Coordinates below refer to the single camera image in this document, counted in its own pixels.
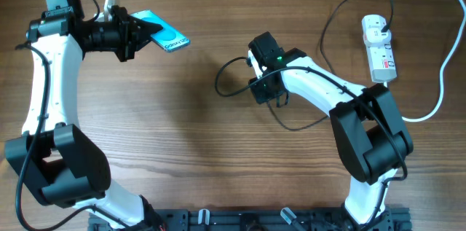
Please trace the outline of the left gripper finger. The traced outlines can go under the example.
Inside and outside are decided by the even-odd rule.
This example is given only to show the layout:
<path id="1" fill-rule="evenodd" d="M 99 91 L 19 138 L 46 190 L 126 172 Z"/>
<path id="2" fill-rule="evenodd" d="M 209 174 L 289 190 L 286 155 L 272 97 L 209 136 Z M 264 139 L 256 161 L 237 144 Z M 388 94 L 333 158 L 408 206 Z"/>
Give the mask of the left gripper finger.
<path id="1" fill-rule="evenodd" d="M 131 15 L 128 16 L 130 21 L 128 27 L 127 41 L 132 44 L 143 44 L 151 40 L 151 35 L 161 31 L 163 27 L 158 23 L 150 23 Z"/>
<path id="2" fill-rule="evenodd" d="M 151 43 L 150 39 L 146 39 L 146 40 L 143 40 L 143 41 L 135 41 L 134 45 L 133 45 L 133 51 L 138 52 L 139 50 L 144 48 L 149 43 Z"/>

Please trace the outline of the teal screen smartphone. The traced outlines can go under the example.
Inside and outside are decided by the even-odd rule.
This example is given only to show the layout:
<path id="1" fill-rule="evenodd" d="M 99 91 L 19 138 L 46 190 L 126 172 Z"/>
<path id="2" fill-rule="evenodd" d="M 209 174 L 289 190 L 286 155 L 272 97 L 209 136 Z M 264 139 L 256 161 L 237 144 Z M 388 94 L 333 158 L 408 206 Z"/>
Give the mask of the teal screen smartphone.
<path id="1" fill-rule="evenodd" d="M 161 47 L 165 52 L 174 52 L 190 45 L 189 38 L 184 36 L 180 31 L 176 30 L 169 23 L 154 14 L 149 9 L 140 12 L 134 12 L 131 14 L 131 16 L 148 23 L 161 25 L 162 30 L 152 34 L 151 40 L 159 47 Z"/>

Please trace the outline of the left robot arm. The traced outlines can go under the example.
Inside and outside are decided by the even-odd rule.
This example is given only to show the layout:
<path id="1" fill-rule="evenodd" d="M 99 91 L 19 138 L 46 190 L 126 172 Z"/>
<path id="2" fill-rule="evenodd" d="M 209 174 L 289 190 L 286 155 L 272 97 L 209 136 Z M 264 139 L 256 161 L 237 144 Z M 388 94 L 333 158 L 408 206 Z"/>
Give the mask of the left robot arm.
<path id="1" fill-rule="evenodd" d="M 30 22 L 22 48 L 33 56 L 28 115 L 19 138 L 8 140 L 5 155 L 18 175 L 15 211 L 27 189 L 41 205 L 88 211 L 114 230 L 164 230 L 149 202 L 117 184 L 105 154 L 81 131 L 77 80 L 87 52 L 113 52 L 121 62 L 162 30 L 160 24 L 130 15 L 109 0 L 86 20 L 81 0 L 46 0 L 42 16 Z"/>

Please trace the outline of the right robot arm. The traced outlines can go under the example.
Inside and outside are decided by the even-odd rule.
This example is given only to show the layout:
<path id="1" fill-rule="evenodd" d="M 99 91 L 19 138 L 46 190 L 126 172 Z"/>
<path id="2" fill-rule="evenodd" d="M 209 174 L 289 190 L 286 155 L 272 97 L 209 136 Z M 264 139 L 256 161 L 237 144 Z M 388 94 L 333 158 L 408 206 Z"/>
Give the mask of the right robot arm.
<path id="1" fill-rule="evenodd" d="M 369 230 L 387 213 L 384 199 L 393 181 L 408 175 L 414 150 L 391 92 L 381 84 L 352 84 L 319 67 L 305 52 L 285 51 L 270 32 L 248 45 L 249 81 L 258 103 L 297 94 L 325 113 L 339 157 L 351 175 L 344 212 L 356 230 Z"/>

